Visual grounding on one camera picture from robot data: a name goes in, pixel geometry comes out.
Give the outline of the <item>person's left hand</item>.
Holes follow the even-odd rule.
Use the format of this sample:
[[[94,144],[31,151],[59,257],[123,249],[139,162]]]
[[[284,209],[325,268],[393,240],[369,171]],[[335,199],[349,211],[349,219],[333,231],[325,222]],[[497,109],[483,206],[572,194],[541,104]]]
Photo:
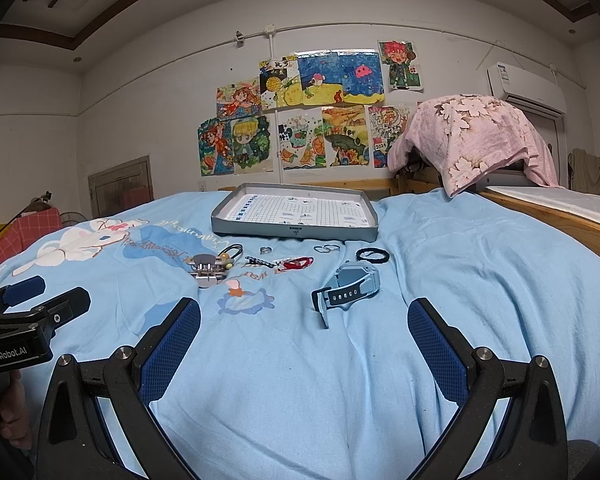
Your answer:
[[[10,373],[9,387],[0,402],[0,434],[12,446],[29,451],[33,444],[30,412],[26,406],[25,389],[19,370]]]

